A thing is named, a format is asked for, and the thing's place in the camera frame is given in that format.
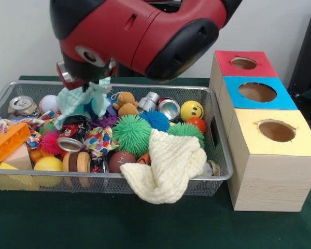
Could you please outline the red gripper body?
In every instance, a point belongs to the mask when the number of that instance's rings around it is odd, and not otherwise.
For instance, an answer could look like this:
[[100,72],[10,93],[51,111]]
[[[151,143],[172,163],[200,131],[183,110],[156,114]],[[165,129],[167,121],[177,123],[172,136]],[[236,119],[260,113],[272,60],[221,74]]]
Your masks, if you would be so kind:
[[68,90],[74,90],[77,88],[82,88],[82,90],[87,90],[89,84],[85,81],[82,81],[76,77],[73,77],[66,69],[65,63],[63,61],[56,64],[56,70],[61,79],[61,82]]

